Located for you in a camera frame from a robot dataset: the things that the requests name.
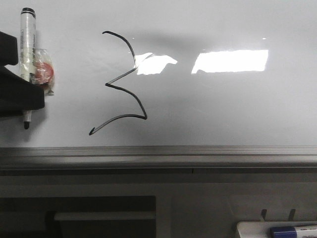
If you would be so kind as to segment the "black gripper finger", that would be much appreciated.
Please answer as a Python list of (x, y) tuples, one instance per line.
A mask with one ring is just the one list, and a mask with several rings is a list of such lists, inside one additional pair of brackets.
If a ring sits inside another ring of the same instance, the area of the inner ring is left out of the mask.
[(21, 116), (25, 110), (45, 107), (42, 88), (25, 81), (6, 67), (0, 67), (0, 116)]

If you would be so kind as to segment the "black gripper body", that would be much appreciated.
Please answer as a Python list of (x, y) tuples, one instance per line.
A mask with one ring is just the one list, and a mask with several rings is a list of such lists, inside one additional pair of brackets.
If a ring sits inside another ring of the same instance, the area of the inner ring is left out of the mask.
[(17, 38), (4, 32), (0, 33), (0, 64), (1, 66), (18, 64)]

